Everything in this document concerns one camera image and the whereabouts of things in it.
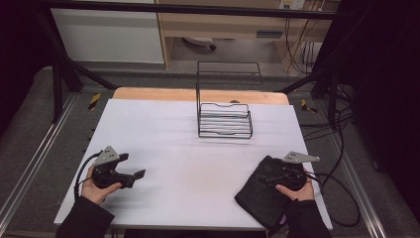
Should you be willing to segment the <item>dark grey towel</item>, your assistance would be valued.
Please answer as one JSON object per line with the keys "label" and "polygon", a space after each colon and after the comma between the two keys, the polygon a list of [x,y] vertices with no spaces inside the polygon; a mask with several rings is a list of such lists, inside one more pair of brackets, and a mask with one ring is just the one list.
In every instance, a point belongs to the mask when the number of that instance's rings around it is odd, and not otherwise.
{"label": "dark grey towel", "polygon": [[279,171],[272,171],[270,160],[265,156],[248,178],[245,185],[235,195],[237,203],[247,211],[259,224],[270,232],[279,230],[285,223],[283,220],[285,206],[290,199],[270,186],[258,181],[258,178],[271,178],[277,176]]}

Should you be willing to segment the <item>person's left hand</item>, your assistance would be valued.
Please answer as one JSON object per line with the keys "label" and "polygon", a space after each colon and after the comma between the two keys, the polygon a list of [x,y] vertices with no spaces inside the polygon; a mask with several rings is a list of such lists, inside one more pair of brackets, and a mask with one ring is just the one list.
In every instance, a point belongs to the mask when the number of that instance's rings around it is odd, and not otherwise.
{"label": "person's left hand", "polygon": [[93,203],[100,205],[109,194],[118,190],[122,185],[116,182],[106,188],[97,187],[92,178],[93,170],[93,166],[88,169],[86,179],[82,184],[81,195]]}

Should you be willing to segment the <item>black curtain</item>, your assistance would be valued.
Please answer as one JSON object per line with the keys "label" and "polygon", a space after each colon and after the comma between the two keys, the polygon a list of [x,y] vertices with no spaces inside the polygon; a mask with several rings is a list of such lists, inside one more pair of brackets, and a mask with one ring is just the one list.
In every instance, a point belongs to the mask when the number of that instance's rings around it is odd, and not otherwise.
{"label": "black curtain", "polygon": [[31,1],[0,0],[0,135],[51,61]]}
{"label": "black curtain", "polygon": [[347,53],[338,70],[355,90],[370,152],[420,222],[420,0],[341,0],[318,61]]}

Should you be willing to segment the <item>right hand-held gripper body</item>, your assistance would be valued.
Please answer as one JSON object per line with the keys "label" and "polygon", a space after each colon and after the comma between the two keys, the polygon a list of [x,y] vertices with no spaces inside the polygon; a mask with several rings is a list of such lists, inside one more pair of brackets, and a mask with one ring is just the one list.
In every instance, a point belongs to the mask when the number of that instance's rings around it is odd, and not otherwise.
{"label": "right hand-held gripper body", "polygon": [[304,163],[319,162],[318,156],[310,156],[298,152],[290,151],[283,159],[283,168],[279,171],[277,176],[269,179],[279,178],[281,185],[286,186],[291,190],[299,190],[302,188],[307,179],[313,179],[304,169]]}

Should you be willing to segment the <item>white wall socket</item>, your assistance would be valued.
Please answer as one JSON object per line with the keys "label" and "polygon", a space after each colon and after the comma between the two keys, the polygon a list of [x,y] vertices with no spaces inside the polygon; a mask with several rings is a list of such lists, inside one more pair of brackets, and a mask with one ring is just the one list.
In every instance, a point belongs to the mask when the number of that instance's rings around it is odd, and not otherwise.
{"label": "white wall socket", "polygon": [[279,8],[285,10],[302,10],[305,0],[280,0]]}

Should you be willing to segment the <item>person's right hand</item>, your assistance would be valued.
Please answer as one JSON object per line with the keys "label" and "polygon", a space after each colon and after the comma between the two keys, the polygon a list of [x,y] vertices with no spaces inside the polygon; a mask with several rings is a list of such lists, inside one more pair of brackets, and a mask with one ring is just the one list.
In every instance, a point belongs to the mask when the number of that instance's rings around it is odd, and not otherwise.
{"label": "person's right hand", "polygon": [[308,180],[305,183],[305,185],[302,188],[300,188],[299,190],[291,190],[291,189],[289,189],[286,186],[281,185],[281,184],[277,184],[275,186],[275,188],[279,192],[281,192],[282,194],[289,197],[291,200],[304,201],[304,200],[314,200],[315,199],[314,188],[313,188],[311,180]]}

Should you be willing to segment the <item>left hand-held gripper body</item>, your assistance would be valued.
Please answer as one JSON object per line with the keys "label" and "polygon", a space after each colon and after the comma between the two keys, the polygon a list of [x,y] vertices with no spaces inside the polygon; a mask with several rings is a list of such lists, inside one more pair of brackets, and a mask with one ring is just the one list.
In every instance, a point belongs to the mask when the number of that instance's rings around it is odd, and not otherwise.
{"label": "left hand-held gripper body", "polygon": [[122,188],[132,188],[134,181],[129,175],[120,174],[116,171],[119,155],[111,146],[107,146],[94,161],[93,182],[99,188],[106,188],[113,183],[119,182]]}

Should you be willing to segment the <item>wooden desk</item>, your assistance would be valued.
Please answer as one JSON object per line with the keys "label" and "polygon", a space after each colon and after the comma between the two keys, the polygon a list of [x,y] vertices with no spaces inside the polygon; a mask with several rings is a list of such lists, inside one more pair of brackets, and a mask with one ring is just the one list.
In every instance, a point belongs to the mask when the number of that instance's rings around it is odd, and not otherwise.
{"label": "wooden desk", "polygon": [[[280,0],[155,0],[157,4],[245,7],[278,10]],[[333,0],[305,0],[302,10],[334,12]],[[157,15],[164,62],[170,64],[175,38],[219,38],[267,40],[273,42],[283,69],[297,72],[305,43],[322,43],[330,29],[330,20],[275,19],[265,17],[170,14]]]}

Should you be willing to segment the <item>yellow black tape strip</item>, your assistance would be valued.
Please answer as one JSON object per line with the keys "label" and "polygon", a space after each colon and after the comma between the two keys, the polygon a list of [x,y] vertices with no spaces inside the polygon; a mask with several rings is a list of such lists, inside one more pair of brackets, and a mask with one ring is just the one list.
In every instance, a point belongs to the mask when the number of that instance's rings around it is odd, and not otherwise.
{"label": "yellow black tape strip", "polygon": [[311,108],[308,106],[307,101],[305,99],[301,99],[301,109],[303,111],[309,111],[311,113],[318,113],[316,108]]}
{"label": "yellow black tape strip", "polygon": [[92,97],[92,99],[91,99],[91,101],[88,105],[88,110],[94,110],[94,108],[95,108],[97,102],[99,101],[100,97],[101,97],[101,93],[96,93],[96,94],[93,95],[93,97]]}

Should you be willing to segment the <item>white chair base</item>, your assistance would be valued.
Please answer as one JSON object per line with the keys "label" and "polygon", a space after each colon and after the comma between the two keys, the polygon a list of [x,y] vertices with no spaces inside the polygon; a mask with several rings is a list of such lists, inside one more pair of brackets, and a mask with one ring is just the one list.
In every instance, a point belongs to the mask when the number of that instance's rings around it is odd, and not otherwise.
{"label": "white chair base", "polygon": [[184,37],[183,39],[190,44],[200,47],[207,47],[210,51],[215,51],[217,49],[217,47],[214,44],[214,41],[211,38]]}

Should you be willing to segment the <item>black horizontal frame bar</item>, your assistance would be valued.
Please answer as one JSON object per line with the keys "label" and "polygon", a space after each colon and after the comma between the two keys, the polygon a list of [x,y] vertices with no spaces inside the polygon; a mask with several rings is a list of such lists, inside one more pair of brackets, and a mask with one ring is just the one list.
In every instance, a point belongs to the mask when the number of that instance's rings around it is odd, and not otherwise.
{"label": "black horizontal frame bar", "polygon": [[200,15],[225,15],[247,16],[266,18],[289,19],[315,19],[315,20],[343,20],[351,17],[348,13],[274,10],[263,8],[221,7],[200,5],[174,5],[174,4],[149,4],[149,3],[124,3],[103,1],[77,1],[77,0],[38,0],[43,7],[56,9],[97,10],[97,11],[123,11],[147,12],[170,14],[200,14]]}

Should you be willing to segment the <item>black metal frame stand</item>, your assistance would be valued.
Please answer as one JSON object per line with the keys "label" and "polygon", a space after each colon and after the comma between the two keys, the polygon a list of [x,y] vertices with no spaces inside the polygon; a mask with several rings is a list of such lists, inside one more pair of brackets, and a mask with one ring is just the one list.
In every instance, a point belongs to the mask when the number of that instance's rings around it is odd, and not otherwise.
{"label": "black metal frame stand", "polygon": [[328,95],[328,110],[327,121],[333,129],[339,128],[339,123],[336,121],[336,106],[338,99],[338,75],[334,69],[328,69],[326,66],[320,66],[318,69],[312,71],[309,75],[294,82],[278,92],[288,94],[301,86],[314,81],[315,85],[312,88],[311,95],[314,99],[320,99],[325,94]]}
{"label": "black metal frame stand", "polygon": [[115,90],[117,85],[108,82],[92,71],[77,63],[67,54],[64,43],[59,35],[57,26],[50,9],[35,7],[33,15],[40,26],[52,56],[52,88],[53,88],[53,119],[55,123],[63,114],[63,89],[65,83],[70,92],[80,92],[83,88],[78,77],[81,73],[107,89]]}

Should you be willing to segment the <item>white cabinet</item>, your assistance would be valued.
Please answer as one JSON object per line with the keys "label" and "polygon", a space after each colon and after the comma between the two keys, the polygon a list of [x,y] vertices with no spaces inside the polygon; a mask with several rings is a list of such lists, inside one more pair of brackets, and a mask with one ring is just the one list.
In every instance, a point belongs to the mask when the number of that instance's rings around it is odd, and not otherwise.
{"label": "white cabinet", "polygon": [[156,13],[52,9],[52,15],[73,60],[164,62]]}

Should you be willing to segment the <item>black wire rack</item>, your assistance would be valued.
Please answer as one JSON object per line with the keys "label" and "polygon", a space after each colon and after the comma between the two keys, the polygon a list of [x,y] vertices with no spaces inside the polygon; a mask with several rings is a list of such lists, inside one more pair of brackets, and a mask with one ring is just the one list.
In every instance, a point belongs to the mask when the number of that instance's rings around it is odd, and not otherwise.
{"label": "black wire rack", "polygon": [[238,99],[217,102],[204,99],[204,90],[233,89],[262,85],[257,62],[199,61],[196,71],[196,116],[199,138],[251,139],[253,121],[250,107]]}

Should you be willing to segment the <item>aluminium floor rail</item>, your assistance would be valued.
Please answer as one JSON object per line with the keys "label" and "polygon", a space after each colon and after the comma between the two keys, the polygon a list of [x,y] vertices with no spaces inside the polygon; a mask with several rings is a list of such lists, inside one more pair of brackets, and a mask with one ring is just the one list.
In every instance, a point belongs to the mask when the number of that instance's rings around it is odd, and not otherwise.
{"label": "aluminium floor rail", "polygon": [[70,93],[62,107],[63,112],[58,117],[57,121],[52,123],[43,137],[37,150],[32,155],[28,165],[26,166],[23,174],[20,176],[17,184],[13,188],[11,194],[8,196],[5,204],[0,209],[0,234],[4,233],[10,221],[12,220],[16,210],[18,209],[21,201],[23,200],[26,192],[28,191],[34,177],[42,166],[46,156],[48,155],[56,137],[58,136],[62,126],[66,122],[70,114],[74,102],[78,97],[78,93]]}
{"label": "aluminium floor rail", "polygon": [[380,222],[373,205],[368,197],[367,191],[362,184],[354,166],[351,163],[350,157],[345,151],[344,140],[338,134],[331,135],[331,141],[338,152],[339,165],[348,181],[350,189],[355,197],[359,207],[367,231],[371,238],[386,238],[386,232]]}

